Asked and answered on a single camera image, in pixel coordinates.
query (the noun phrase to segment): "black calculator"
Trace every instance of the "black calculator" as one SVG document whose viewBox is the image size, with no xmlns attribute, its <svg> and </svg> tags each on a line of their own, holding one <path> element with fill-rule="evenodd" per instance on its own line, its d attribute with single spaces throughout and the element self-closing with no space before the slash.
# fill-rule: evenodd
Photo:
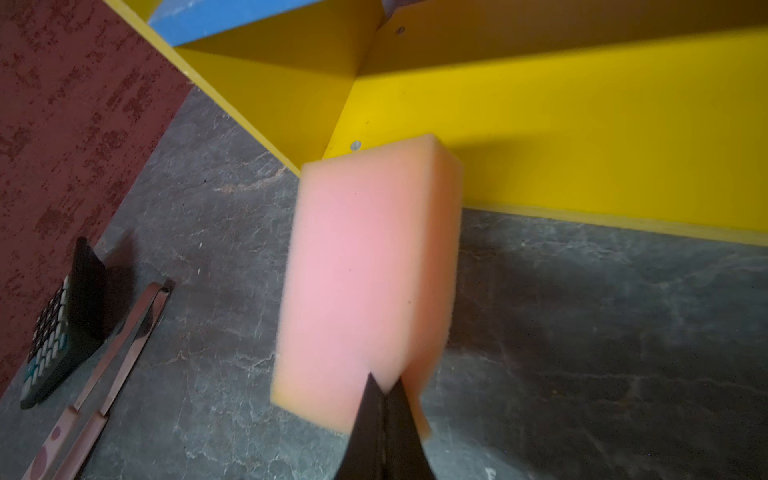
<svg viewBox="0 0 768 480">
<path fill-rule="evenodd" d="M 107 272 L 84 237 L 72 270 L 38 317 L 22 386 L 22 408 L 45 400 L 104 342 Z"/>
</svg>

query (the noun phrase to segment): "blue board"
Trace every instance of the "blue board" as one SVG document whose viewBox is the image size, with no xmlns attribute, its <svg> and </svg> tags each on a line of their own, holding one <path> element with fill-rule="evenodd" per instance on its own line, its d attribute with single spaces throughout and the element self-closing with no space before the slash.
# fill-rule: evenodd
<svg viewBox="0 0 768 480">
<path fill-rule="evenodd" d="M 163 0 L 149 25 L 170 46 L 215 35 L 320 0 Z"/>
</svg>

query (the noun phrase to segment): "maroon wall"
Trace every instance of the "maroon wall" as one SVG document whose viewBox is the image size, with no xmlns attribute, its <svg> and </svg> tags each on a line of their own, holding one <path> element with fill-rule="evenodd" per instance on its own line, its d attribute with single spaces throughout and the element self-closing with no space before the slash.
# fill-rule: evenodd
<svg viewBox="0 0 768 480">
<path fill-rule="evenodd" d="M 187 96 L 101 0 L 0 0 L 0 393 L 78 235 L 98 240 Z"/>
</svg>

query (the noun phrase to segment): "sponge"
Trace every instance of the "sponge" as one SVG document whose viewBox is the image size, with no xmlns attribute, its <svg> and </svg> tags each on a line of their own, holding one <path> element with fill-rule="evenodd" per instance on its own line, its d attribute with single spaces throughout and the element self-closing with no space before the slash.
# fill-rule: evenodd
<svg viewBox="0 0 768 480">
<path fill-rule="evenodd" d="M 302 167 L 272 402 L 349 433 L 369 373 L 419 396 L 451 321 L 462 165 L 434 135 Z"/>
</svg>

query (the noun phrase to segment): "yellow box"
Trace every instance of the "yellow box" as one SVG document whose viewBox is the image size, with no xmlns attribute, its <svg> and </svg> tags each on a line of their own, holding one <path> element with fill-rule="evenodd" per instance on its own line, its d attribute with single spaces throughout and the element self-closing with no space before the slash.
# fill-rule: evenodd
<svg viewBox="0 0 768 480">
<path fill-rule="evenodd" d="M 106 0 L 296 174 L 432 132 L 468 207 L 768 245 L 768 7 L 628 1 L 325 0 L 172 48 Z"/>
</svg>

